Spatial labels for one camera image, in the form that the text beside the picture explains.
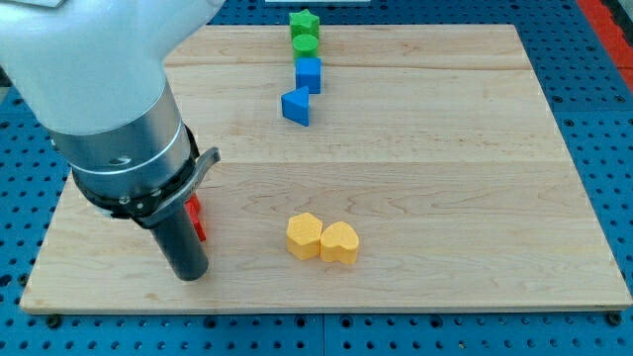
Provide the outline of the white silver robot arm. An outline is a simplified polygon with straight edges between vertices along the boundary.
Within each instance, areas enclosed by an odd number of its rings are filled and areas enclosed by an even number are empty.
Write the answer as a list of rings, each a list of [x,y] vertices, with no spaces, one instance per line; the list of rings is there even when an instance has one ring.
[[[4,1],[1,66],[77,183],[112,199],[175,177],[191,148],[167,54],[223,0]]]

